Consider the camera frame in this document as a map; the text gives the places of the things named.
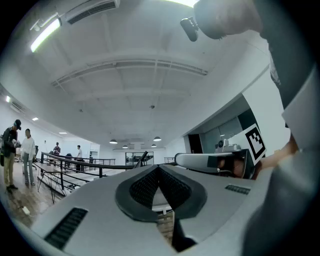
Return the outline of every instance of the jacket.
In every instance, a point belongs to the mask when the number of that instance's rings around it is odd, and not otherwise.
[[[16,154],[16,148],[12,140],[18,139],[17,131],[12,130],[12,127],[7,128],[2,137],[2,151],[5,158],[10,157],[10,153]]]
[[[26,151],[26,143],[27,143],[27,140],[31,140],[31,142],[32,142],[32,146],[31,146],[31,151],[29,152],[27,152]],[[23,142],[22,142],[22,157],[24,157],[24,154],[29,154],[29,161],[31,161],[33,158],[34,158],[34,156],[36,155],[36,145],[35,145],[35,140],[32,138],[32,137],[30,137],[29,139],[28,138],[25,138],[24,140],[23,140]]]

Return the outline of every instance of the camera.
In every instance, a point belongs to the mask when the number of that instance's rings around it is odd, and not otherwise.
[[[199,27],[193,17],[184,18],[180,21],[180,25],[191,42],[197,41]]]

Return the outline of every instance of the dark jacket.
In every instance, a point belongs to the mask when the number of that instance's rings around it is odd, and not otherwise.
[[[10,153],[16,153],[15,145],[12,142],[13,139],[18,139],[18,133],[12,130],[12,127],[9,127],[2,137],[2,151],[5,158],[8,158]]]

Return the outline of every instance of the wooden floor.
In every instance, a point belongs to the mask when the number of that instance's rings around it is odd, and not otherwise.
[[[6,191],[4,183],[4,168],[0,166],[0,200],[4,207],[7,209],[10,217],[16,218],[30,227],[36,220],[37,216],[45,212],[50,206],[53,205],[52,195],[50,189],[41,184],[38,192],[39,181],[37,179],[39,169],[33,168],[33,177],[35,186],[25,184],[25,176],[22,172],[23,164],[15,162],[13,165],[13,182],[18,190],[13,190],[12,194]],[[60,200],[61,195],[56,194],[55,203]],[[27,207],[30,215],[26,215],[23,207]]]
[[[172,244],[172,238],[174,235],[174,215],[173,212],[169,212],[166,215],[158,215],[157,227],[168,243]]]

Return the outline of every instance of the air conditioner vent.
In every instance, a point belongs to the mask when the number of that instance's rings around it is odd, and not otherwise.
[[[85,17],[88,17],[90,15],[105,11],[105,10],[110,10],[110,9],[115,9],[116,3],[114,1],[111,2],[106,2],[103,4],[100,4],[98,6],[92,7],[84,12],[79,13],[78,15],[74,16],[73,18],[69,19],[68,22],[72,25],[80,20],[82,20]]]
[[[85,12],[80,13],[79,15],[75,16],[74,18],[70,19],[68,22],[72,25],[73,23],[76,23],[87,16],[90,16],[90,12],[85,11]]]
[[[99,6],[93,7],[89,10],[90,14],[96,14],[98,12],[102,12],[105,10],[110,10],[116,8],[115,2],[107,2],[105,4],[101,4]]]

